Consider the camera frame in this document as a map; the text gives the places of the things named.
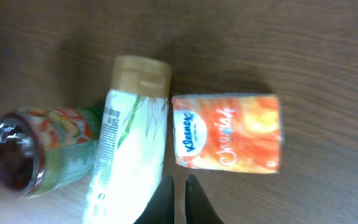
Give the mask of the small orange box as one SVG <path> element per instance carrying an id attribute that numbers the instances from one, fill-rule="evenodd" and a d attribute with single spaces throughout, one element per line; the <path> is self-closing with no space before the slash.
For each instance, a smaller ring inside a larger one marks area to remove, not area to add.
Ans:
<path id="1" fill-rule="evenodd" d="M 256 174 L 279 171 L 284 137 L 277 95 L 177 95 L 172 106 L 178 165 Z"/>

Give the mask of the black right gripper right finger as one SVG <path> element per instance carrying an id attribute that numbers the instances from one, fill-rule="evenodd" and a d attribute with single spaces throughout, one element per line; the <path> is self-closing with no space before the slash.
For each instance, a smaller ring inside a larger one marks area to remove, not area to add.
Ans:
<path id="1" fill-rule="evenodd" d="M 194 174 L 186 180 L 185 215 L 187 224 L 224 224 Z"/>

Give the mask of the white cream tube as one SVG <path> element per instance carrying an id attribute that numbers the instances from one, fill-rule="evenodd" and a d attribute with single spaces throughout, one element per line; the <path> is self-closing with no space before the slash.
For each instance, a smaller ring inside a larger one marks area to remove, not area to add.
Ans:
<path id="1" fill-rule="evenodd" d="M 83 223 L 134 223 L 163 171 L 172 68 L 121 55 L 106 95 Z"/>

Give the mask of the green lid jar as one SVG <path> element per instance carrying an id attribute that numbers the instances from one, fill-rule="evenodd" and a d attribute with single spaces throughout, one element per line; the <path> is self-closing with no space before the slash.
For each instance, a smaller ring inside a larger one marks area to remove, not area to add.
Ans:
<path id="1" fill-rule="evenodd" d="M 103 109 L 24 108 L 0 119 L 0 181 L 30 198 L 90 175 Z"/>

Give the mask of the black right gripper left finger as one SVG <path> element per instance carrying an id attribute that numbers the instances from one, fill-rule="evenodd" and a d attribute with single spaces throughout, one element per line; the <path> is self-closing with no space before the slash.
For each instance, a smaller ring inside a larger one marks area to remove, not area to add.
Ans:
<path id="1" fill-rule="evenodd" d="M 166 176 L 159 183 L 152 198 L 134 224 L 174 224 L 175 185 L 173 177 Z"/>

